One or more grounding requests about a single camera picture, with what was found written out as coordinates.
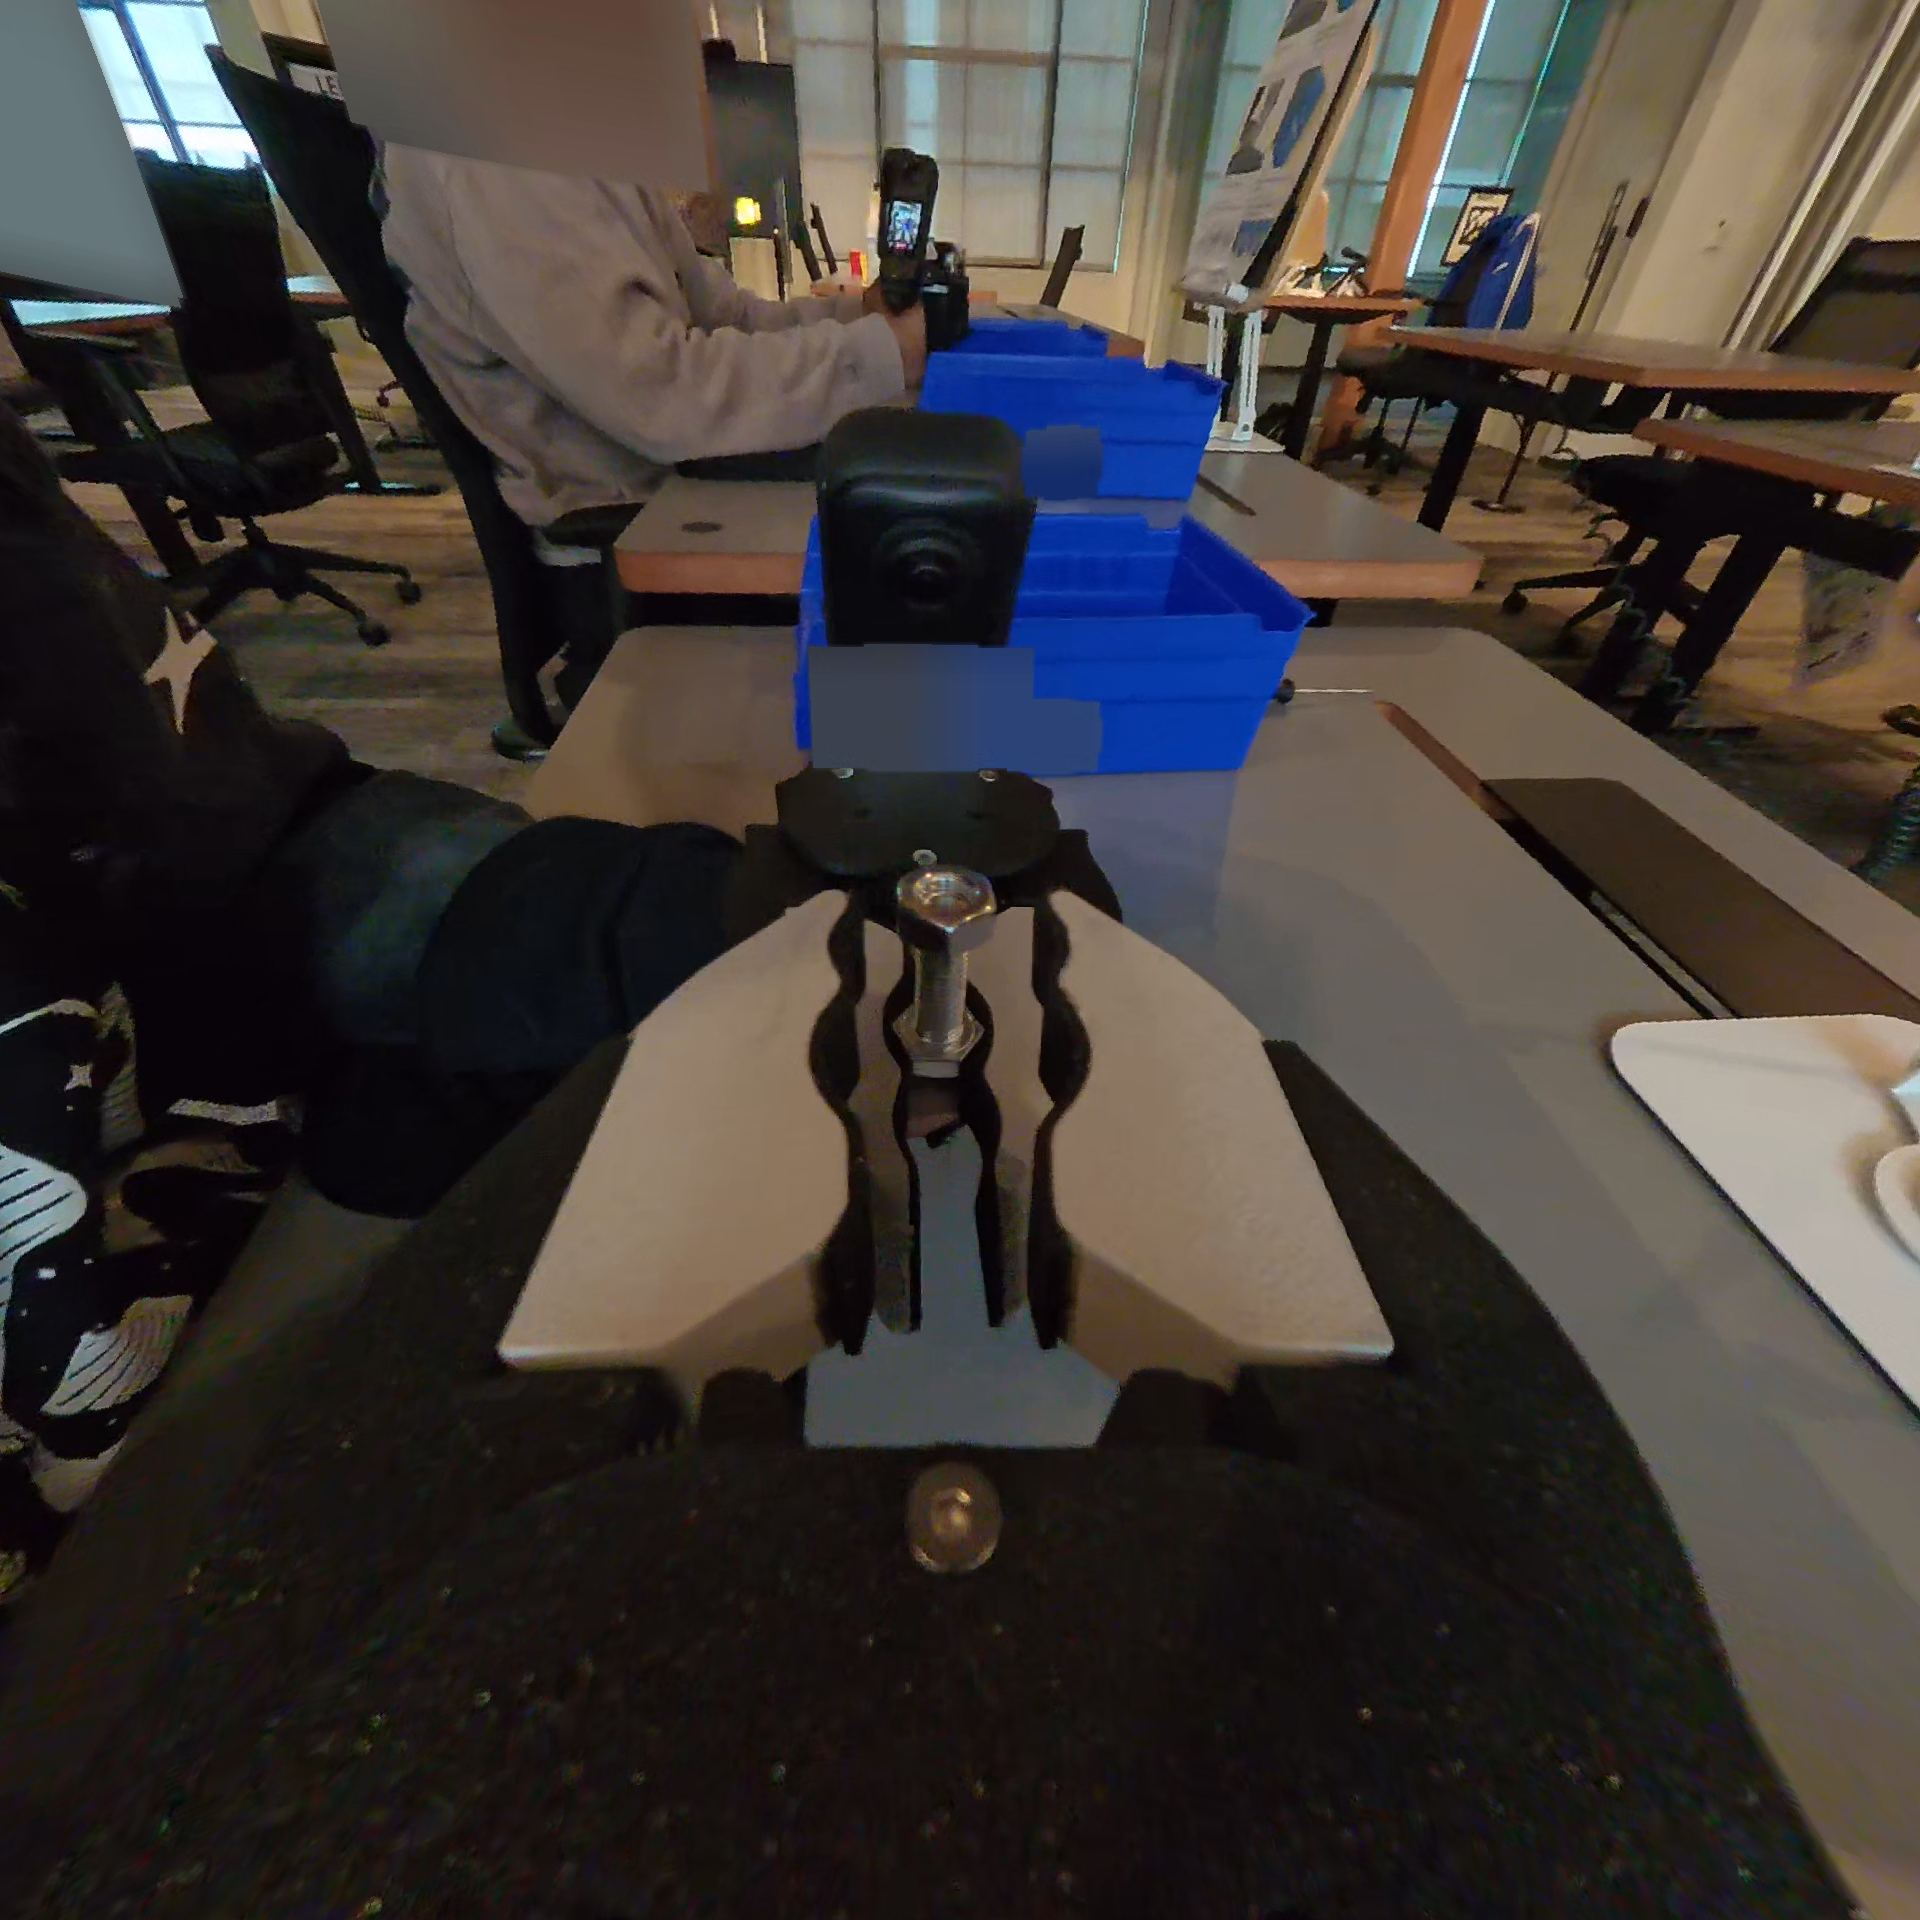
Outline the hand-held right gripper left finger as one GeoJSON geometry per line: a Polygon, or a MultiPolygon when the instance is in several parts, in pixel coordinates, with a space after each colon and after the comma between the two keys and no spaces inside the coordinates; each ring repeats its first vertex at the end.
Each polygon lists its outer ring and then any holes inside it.
{"type": "Polygon", "coordinates": [[[501,1361],[713,1380],[861,1351],[879,1288],[867,961],[861,908],[828,889],[633,1028],[501,1361]]]}

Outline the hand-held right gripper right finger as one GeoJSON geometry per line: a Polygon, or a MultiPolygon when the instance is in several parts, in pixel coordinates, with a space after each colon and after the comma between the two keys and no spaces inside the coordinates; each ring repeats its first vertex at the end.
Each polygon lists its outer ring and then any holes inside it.
{"type": "Polygon", "coordinates": [[[1089,902],[1010,906],[977,952],[1009,1312],[1115,1384],[1395,1351],[1251,1020],[1089,902]]]}

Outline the silver hex bolt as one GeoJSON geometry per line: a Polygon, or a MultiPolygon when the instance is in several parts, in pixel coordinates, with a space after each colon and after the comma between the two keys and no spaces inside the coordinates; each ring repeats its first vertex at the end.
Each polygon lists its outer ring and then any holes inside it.
{"type": "Polygon", "coordinates": [[[957,1027],[969,1008],[969,959],[999,916],[992,883],[969,870],[923,864],[896,884],[896,937],[912,968],[922,1034],[957,1027]]]}

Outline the blue plastic bin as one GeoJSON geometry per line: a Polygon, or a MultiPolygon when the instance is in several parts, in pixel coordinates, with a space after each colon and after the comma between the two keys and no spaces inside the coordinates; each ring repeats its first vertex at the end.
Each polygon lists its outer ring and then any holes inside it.
{"type": "Polygon", "coordinates": [[[1055,308],[984,306],[969,311],[967,335],[951,353],[1144,362],[1145,344],[1055,308]]]}
{"type": "Polygon", "coordinates": [[[1197,519],[1040,513],[1003,647],[828,647],[820,532],[808,528],[796,742],[876,772],[1131,777],[1232,772],[1290,674],[1308,609],[1197,519]]]}
{"type": "Polygon", "coordinates": [[[1186,502],[1224,384],[1194,369],[1066,353],[937,353],[920,404],[989,416],[1023,442],[1037,502],[1186,502]]]}

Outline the person's left forearm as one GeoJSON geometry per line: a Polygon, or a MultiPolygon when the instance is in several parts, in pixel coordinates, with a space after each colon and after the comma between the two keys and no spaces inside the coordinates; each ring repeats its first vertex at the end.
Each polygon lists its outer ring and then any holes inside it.
{"type": "Polygon", "coordinates": [[[535,819],[355,769],[273,855],[258,912],[331,1041],[441,1072],[560,1072],[725,952],[740,857],[707,823],[535,819]]]}

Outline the white flat tray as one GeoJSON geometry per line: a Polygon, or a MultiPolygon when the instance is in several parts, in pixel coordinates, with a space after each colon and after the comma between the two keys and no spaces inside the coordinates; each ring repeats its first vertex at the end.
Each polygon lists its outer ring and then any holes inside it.
{"type": "Polygon", "coordinates": [[[1919,1404],[1919,1025],[1644,1022],[1616,1075],[1722,1198],[1919,1404]]]}

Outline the grey wood-edged desk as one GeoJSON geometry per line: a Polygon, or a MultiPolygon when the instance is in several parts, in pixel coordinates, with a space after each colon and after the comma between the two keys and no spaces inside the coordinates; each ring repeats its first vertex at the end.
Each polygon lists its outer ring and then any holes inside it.
{"type": "MultiPolygon", "coordinates": [[[[1456,601],[1481,582],[1476,551],[1273,454],[1210,454],[1189,502],[1051,511],[1186,515],[1305,601],[1456,601]]],[[[616,540],[616,576],[633,592],[796,594],[812,519],[812,486],[674,475],[616,540]]]]}

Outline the black display panel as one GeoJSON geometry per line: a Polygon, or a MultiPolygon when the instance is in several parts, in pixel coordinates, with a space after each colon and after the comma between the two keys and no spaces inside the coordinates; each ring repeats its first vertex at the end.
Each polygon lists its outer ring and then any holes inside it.
{"type": "Polygon", "coordinates": [[[794,66],[743,60],[727,40],[707,40],[703,54],[727,263],[760,298],[787,299],[805,211],[794,66]]]}

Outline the person's dark patterned clothing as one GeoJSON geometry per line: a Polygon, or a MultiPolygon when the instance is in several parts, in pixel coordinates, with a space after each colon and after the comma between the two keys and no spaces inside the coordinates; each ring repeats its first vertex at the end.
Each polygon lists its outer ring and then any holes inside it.
{"type": "Polygon", "coordinates": [[[257,884],[364,772],[260,708],[4,408],[4,1607],[285,1177],[317,1047],[257,884]]]}

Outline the printed poster board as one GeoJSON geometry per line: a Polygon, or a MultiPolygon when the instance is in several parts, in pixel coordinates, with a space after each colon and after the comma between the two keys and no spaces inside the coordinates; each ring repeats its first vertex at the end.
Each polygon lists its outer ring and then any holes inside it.
{"type": "Polygon", "coordinates": [[[1245,304],[1305,216],[1371,54],[1373,2],[1234,2],[1179,290],[1245,304]]]}

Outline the blue bag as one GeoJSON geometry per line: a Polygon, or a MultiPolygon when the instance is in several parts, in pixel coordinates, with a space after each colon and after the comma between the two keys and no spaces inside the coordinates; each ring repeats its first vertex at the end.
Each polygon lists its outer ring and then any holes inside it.
{"type": "Polygon", "coordinates": [[[1432,330],[1524,330],[1538,275],[1538,212],[1501,212],[1450,271],[1428,308],[1432,330]]]}

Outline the black office chair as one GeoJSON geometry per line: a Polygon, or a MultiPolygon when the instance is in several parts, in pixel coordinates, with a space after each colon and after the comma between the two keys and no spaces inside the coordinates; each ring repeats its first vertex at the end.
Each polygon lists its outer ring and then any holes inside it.
{"type": "Polygon", "coordinates": [[[491,588],[511,711],[493,729],[493,751],[511,762],[540,762],[620,633],[626,594],[612,567],[612,540],[633,513],[591,515],[585,535],[557,545],[537,537],[501,495],[491,451],[448,404],[408,335],[409,298],[386,259],[375,208],[372,136],[341,104],[269,80],[224,51],[211,51],[209,65],[273,191],[397,378],[460,490],[491,588]]]}
{"type": "Polygon", "coordinates": [[[1563,624],[1559,642],[1569,646],[1597,612],[1616,612],[1580,681],[1595,704],[1623,700],[1657,624],[1676,620],[1677,639],[1628,716],[1645,736],[1682,728],[1684,708],[1788,551],[1865,571],[1905,551],[1905,535],[1885,543],[1889,528],[1869,515],[1842,513],[1841,495],[1737,464],[1607,456],[1578,468],[1575,490],[1600,518],[1620,522],[1623,537],[1595,567],[1516,584],[1501,612],[1523,612],[1532,592],[1593,585],[1595,596],[1563,624]]]}
{"type": "Polygon", "coordinates": [[[265,522],[311,511],[375,475],[321,326],[303,319],[282,263],[265,176],[154,154],[135,158],[180,299],[165,326],[202,419],[155,420],[135,384],[140,344],[72,328],[12,326],[28,375],[58,403],[73,448],[56,451],[61,481],[109,487],[140,515],[173,607],[211,623],[267,592],[341,611],[370,647],[391,630],[355,603],[333,575],[393,582],[409,609],[413,575],[384,560],[275,540],[265,522]]]}

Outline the wooden pillar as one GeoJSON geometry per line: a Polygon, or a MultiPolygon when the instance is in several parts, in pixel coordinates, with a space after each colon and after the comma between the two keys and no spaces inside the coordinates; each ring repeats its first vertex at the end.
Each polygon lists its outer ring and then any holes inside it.
{"type": "Polygon", "coordinates": [[[1371,295],[1395,298],[1408,284],[1491,7],[1491,2],[1437,2],[1433,10],[1373,241],[1365,250],[1370,260],[1365,280],[1371,295]]]}

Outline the brown desk black legs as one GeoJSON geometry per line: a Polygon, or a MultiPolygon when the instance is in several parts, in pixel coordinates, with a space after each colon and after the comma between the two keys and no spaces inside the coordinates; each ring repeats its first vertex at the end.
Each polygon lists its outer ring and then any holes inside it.
{"type": "Polygon", "coordinates": [[[1649,681],[1628,724],[1644,736],[1676,729],[1745,612],[1797,548],[1895,585],[1897,618],[1915,618],[1915,530],[1841,511],[1847,496],[1915,513],[1915,423],[1651,420],[1637,438],[1692,460],[1682,513],[1719,522],[1736,543],[1713,588],[1649,681]]]}
{"type": "Polygon", "coordinates": [[[1386,339],[1423,359],[1460,364],[1455,423],[1437,454],[1419,523],[1440,532],[1489,414],[1578,433],[1625,435],[1672,396],[1715,394],[1842,396],[1915,394],[1919,374],[1803,354],[1645,344],[1591,332],[1491,328],[1405,328],[1386,339]]]}

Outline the black mesh chair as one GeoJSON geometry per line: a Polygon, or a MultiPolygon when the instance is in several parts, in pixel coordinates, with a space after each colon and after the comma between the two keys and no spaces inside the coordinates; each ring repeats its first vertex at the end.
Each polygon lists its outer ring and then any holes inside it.
{"type": "Polygon", "coordinates": [[[1869,369],[1919,367],[1919,241],[1856,239],[1770,346],[1869,369]]]}

